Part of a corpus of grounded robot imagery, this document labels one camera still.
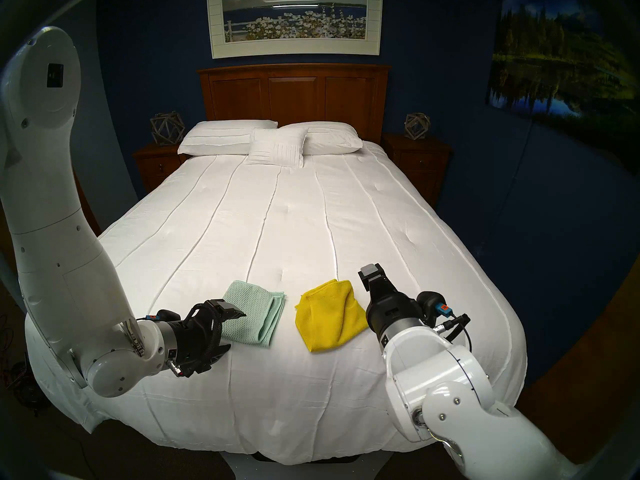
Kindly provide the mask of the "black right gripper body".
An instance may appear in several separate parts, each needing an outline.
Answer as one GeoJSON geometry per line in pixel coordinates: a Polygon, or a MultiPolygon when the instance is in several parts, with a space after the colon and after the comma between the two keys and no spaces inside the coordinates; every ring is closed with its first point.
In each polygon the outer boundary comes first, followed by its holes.
{"type": "Polygon", "coordinates": [[[385,331],[396,321],[422,318],[419,304],[404,293],[370,291],[367,323],[378,341],[382,341],[385,331]]]}

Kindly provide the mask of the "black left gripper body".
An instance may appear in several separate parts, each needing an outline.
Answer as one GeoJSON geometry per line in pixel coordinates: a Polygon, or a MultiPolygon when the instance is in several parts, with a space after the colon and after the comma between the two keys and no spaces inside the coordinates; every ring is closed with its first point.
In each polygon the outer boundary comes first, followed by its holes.
{"type": "Polygon", "coordinates": [[[171,357],[171,370],[177,377],[190,377],[206,370],[206,348],[209,342],[221,343],[220,301],[197,303],[182,321],[171,323],[175,335],[176,355],[171,357]]]}

